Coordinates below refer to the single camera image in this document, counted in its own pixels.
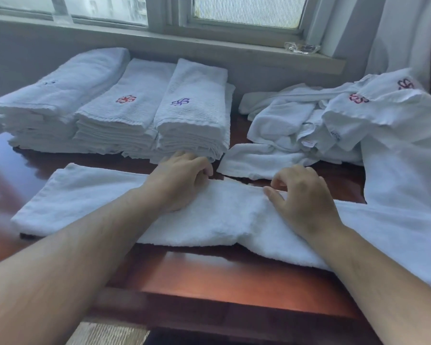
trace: gray wall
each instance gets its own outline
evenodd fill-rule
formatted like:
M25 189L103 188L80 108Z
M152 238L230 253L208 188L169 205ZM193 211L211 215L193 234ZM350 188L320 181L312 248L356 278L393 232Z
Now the gray wall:
M364 5L361 3L361 11L364 14ZM334 87L344 82L359 80L365 71L369 49L378 27L381 16L382 5L378 6L379 14L372 13L371 22L359 23L355 18L355 24L348 24L351 29L351 40L353 44L345 44L344 51L338 53L337 57L347 59L347 66L342 75L324 75L309 73L305 71L263 67L240 63L217 63L205 62L204 64L216 65L228 69L229 82L236 86L234 105L237 106L241 97L247 92L256 91L279 91L285 87L298 83L306 83L310 86ZM64 42L57 39L23 38L14 34L0 32L0 96L12 92L22 86L34 83L42 76L55 70L70 57L83 51L94 48L92 44L87 45L77 42ZM178 58L172 55L167 57L155 56L144 52L132 53L134 57L177 62Z

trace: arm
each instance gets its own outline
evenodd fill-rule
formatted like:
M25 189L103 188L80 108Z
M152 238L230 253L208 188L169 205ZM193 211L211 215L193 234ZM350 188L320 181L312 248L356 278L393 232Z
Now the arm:
M140 188L2 261L0 344L65 344L138 238L212 172L207 158L178 153Z
M280 185L287 200L273 189ZM285 168L264 191L337 274L385 345L431 345L431 287L341 222L322 177L312 168Z

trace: wooden table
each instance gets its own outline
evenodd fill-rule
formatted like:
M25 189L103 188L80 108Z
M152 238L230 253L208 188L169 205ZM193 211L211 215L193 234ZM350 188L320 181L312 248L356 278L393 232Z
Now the wooden table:
M247 141L248 127L244 118L233 118L232 144ZM57 168L70 162L134 173L150 173L154 168L147 161L120 155L15 150L7 144L9 137L0 135L0 260L32 243L20 239L9 219ZM363 168L326 163L315 168L334 198L364 201ZM266 259L238 245L174 248L137 244L100 293L90 315L246 339L379 344L332 273Z

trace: forearm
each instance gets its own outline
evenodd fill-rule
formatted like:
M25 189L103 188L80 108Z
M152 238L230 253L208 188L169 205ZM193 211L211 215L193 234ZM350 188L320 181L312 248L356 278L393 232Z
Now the forearm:
M57 344L160 214L131 190L0 263L0 344Z
M431 344L431 287L352 229L326 232L308 242L349 290L381 341Z

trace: window pane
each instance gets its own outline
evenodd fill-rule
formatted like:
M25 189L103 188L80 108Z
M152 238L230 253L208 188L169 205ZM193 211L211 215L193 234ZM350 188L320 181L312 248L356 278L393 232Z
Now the window pane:
M145 0L65 0L73 16L147 25Z
M0 0L0 7L23 11L54 12L51 0Z
M220 22L298 28L306 0L194 0L193 16Z

